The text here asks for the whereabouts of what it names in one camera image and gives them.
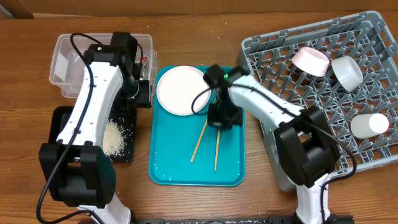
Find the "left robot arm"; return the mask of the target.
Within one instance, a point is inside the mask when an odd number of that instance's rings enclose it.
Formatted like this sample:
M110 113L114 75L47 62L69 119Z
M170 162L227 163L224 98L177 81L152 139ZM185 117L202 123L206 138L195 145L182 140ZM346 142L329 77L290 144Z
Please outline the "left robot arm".
M53 142L43 143L39 161L46 183L39 196L39 222L45 194L77 210L58 222L86 213L96 223L134 223L130 208L115 193L116 172L103 152L112 111L134 122L136 108L152 105L150 82L139 78L135 57L139 44L92 44L80 54L84 82L72 113Z

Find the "small white cup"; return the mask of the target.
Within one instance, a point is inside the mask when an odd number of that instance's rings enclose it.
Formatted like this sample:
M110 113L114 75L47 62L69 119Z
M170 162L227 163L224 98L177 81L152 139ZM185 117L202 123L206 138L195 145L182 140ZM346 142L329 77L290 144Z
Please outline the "small white cup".
M359 114L351 120L350 128L355 137L365 139L386 132L389 121L380 113Z

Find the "pink bowl with rice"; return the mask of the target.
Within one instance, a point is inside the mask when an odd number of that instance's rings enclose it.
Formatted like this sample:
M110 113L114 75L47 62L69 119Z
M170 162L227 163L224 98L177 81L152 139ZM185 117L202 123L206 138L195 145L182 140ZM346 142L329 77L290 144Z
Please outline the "pink bowl with rice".
M329 66L329 59L322 52L310 47L301 48L291 59L292 63L303 72L324 77Z

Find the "grey bowl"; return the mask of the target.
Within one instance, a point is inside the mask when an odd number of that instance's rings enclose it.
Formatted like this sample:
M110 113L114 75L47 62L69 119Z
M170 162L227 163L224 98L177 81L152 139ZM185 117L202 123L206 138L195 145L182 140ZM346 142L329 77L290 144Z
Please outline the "grey bowl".
M346 91L352 92L362 84L362 71L352 57L344 56L336 58L331 61L331 66L335 77Z

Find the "wooden chopstick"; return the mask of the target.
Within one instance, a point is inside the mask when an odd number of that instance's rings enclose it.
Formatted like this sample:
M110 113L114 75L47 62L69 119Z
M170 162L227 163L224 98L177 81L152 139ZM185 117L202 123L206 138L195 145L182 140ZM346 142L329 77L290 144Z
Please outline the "wooden chopstick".
M220 148L220 136L221 136L221 131L217 131L217 138L216 138L216 150L215 150L215 163L214 163L214 171L216 172L217 170L217 165L218 165L218 154L219 154L219 148Z
M203 128L202 128L202 130L201 130L200 136L199 136L199 138L198 138L197 144L196 144L196 146L195 146L194 152L193 152L192 157L191 157L191 159L190 159L190 162L191 162L191 163L193 163L193 161L194 161L194 159L195 159L195 156L196 156L196 154L197 154L197 150L198 150L198 148L199 148L199 146L200 146L200 143L201 143L202 137L203 137L203 135L204 135L205 129L206 129L206 127L207 127L207 124L208 124L208 120L206 119L205 122L204 122Z

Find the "red snack wrapper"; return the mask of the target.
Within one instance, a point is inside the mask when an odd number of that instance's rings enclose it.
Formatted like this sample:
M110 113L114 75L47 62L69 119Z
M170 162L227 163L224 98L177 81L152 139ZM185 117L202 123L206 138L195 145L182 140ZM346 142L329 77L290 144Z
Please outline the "red snack wrapper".
M138 60L138 62L141 62L142 65L145 65L146 62L147 62L147 60L148 60L148 57L145 55L145 56L143 56L143 57L140 57L139 60Z

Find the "large pink plate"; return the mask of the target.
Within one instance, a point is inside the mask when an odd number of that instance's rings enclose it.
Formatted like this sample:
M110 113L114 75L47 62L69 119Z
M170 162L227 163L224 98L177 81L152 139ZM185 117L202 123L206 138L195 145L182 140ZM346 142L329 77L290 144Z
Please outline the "large pink plate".
M203 76L201 70L191 66L168 69L157 83L156 95L160 105L174 115L193 114L192 102L209 87Z

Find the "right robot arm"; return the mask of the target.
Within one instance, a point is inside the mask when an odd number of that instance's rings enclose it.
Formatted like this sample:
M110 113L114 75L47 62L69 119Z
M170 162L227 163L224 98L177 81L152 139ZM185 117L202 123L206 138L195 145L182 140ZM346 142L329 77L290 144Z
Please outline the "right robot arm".
M244 110L252 113L268 128L279 165L295 185L295 221L326 223L330 210L325 187L340 151L323 112L316 106L303 109L283 100L241 67L224 72L214 64L203 79L216 97L208 107L208 125L231 129L242 125Z

